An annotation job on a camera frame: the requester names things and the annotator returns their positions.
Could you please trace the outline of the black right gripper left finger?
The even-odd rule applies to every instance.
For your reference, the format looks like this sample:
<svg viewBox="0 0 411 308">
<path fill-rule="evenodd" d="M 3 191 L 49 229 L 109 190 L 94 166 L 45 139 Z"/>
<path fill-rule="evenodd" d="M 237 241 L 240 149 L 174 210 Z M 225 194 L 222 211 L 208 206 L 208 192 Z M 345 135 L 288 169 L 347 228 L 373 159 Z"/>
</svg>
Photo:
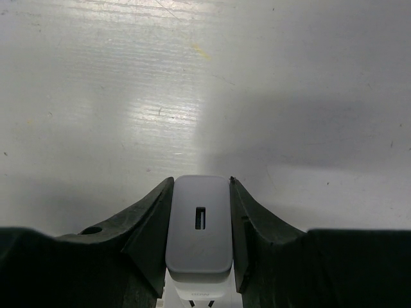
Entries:
<svg viewBox="0 0 411 308">
<path fill-rule="evenodd" d="M 1 229 L 2 307 L 155 307 L 165 285 L 173 178 L 79 234 Z"/>
</svg>

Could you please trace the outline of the white USB charger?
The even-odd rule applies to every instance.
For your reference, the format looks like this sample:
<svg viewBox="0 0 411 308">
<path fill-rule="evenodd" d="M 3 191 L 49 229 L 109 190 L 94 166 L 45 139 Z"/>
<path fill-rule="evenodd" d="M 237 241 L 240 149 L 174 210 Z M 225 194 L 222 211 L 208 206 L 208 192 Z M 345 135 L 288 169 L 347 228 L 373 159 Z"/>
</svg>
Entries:
<svg viewBox="0 0 411 308">
<path fill-rule="evenodd" d="M 216 307 L 233 264 L 229 181 L 184 175 L 175 180 L 165 255 L 184 307 Z"/>
</svg>

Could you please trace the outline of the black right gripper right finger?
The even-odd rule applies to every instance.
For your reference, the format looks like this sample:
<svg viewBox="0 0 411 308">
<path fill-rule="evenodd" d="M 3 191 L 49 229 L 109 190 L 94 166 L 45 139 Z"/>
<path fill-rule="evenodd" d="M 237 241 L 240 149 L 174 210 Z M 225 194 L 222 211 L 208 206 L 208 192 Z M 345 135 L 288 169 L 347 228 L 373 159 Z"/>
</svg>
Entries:
<svg viewBox="0 0 411 308">
<path fill-rule="evenodd" d="M 236 290 L 244 307 L 409 307 L 408 230 L 303 232 L 230 179 Z"/>
</svg>

